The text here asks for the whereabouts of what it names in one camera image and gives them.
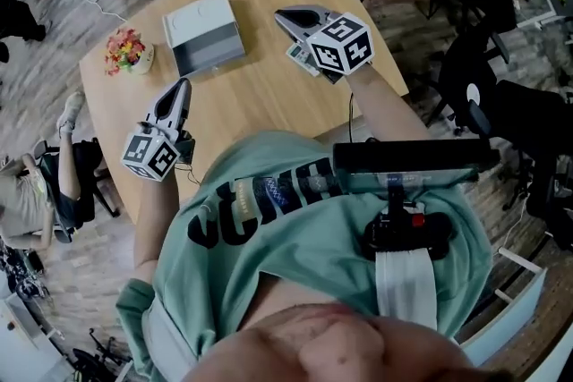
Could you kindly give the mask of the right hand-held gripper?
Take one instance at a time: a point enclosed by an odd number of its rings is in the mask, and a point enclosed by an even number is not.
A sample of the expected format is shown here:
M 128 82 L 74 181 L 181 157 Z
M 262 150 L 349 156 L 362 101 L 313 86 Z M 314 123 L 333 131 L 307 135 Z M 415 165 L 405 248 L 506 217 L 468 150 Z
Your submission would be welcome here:
M 335 84 L 371 62 L 373 43 L 369 26 L 358 17 L 343 13 L 324 25 L 330 14 L 320 5 L 298 4 L 276 10 L 274 17 L 294 42 L 306 41 L 319 71 Z

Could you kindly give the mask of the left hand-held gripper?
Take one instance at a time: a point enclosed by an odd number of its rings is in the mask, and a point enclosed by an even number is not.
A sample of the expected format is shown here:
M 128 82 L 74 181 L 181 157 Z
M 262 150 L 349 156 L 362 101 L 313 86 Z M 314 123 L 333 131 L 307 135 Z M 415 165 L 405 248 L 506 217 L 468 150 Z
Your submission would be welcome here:
M 128 136 L 121 163 L 141 178 L 162 182 L 177 163 L 189 165 L 195 147 L 192 135 L 182 130 L 189 114 L 192 86 L 180 78 L 165 87 L 151 110 L 155 124 L 139 122 Z

